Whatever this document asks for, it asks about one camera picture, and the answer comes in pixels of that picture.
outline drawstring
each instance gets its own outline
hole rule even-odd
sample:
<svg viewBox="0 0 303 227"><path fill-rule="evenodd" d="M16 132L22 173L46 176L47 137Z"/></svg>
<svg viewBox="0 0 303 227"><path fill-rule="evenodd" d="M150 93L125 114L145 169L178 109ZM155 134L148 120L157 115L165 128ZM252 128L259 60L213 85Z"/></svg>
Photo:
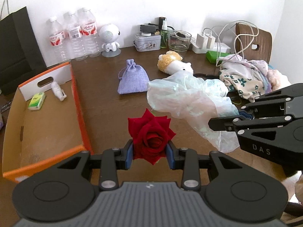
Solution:
<svg viewBox="0 0 303 227"><path fill-rule="evenodd" d="M3 11L3 8L4 8L4 4L5 4L5 0L3 1L3 4L2 4L1 13L0 13L0 20L2 19L2 11ZM7 13L9 14L9 0L6 0L6 4L7 4Z"/></svg>
<svg viewBox="0 0 303 227"><path fill-rule="evenodd" d="M122 77L120 77L120 73L125 70L126 68L129 68L131 66L135 66L136 63L134 62L134 59L126 60L126 67L124 67L119 73L118 73L118 79L121 80Z"/></svg>

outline red rose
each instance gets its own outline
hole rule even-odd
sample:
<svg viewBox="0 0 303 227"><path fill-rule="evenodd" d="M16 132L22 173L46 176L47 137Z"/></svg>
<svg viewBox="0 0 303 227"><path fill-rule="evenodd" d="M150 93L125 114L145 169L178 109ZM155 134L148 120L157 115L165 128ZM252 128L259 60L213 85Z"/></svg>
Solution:
<svg viewBox="0 0 303 227"><path fill-rule="evenodd" d="M169 129L170 121L167 116L155 117L148 109L141 118L128 118L134 159L145 159L154 165L161 157L166 157L166 144L176 135Z"/></svg>

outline brown tabletop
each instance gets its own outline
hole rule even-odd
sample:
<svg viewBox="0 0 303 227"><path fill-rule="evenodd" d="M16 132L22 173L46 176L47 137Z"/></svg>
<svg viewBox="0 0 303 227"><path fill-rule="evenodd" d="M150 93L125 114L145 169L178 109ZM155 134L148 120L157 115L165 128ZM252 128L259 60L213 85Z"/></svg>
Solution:
<svg viewBox="0 0 303 227"><path fill-rule="evenodd" d="M145 109L151 109L147 103L146 92L119 95L117 92L118 73L125 67L127 59L141 65L149 79L162 79L168 75L157 68L158 56L167 50L137 52L134 47L122 48L122 53L113 58L102 56L83 61L72 61L77 81L80 102L86 129L96 154L105 149L123 147L130 139L128 134L128 117L141 117ZM205 54L187 51L182 55L184 62L191 62L194 73L217 74L219 69L206 60ZM153 111L158 116L170 115ZM208 154L215 148L185 120L172 118L170 128L177 134L172 141L176 147L189 147L199 154ZM284 179L281 166L249 154L239 148L229 153L230 156L252 166L279 180ZM202 184L209 182L206 170L200 170ZM122 181L181 181L182 171L169 169L167 160L161 158L152 166L143 159L134 160L131 169L118 171L119 182Z"/></svg>

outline orange and white plush toy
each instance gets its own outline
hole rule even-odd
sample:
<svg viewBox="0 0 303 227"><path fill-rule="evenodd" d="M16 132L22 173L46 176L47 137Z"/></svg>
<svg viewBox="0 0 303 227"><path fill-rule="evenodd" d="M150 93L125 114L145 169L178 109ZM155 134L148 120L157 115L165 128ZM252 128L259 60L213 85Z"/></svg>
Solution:
<svg viewBox="0 0 303 227"><path fill-rule="evenodd" d="M194 71L191 68L191 63L184 63L181 60L182 57L177 52L167 51L166 54L159 55L158 69L169 75L173 75L180 70L185 70L193 74Z"/></svg>

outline orange cardboard box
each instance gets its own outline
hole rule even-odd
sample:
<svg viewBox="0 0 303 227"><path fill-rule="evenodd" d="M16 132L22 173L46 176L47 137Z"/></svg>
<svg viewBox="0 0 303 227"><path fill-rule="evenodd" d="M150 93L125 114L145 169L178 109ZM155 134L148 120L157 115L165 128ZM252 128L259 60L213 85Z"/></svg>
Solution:
<svg viewBox="0 0 303 227"><path fill-rule="evenodd" d="M51 90L58 82L67 97L61 102ZM28 110L32 96L45 92L40 110ZM2 174L14 182L59 161L89 150L76 82L69 62L47 70L19 85L6 124Z"/></svg>

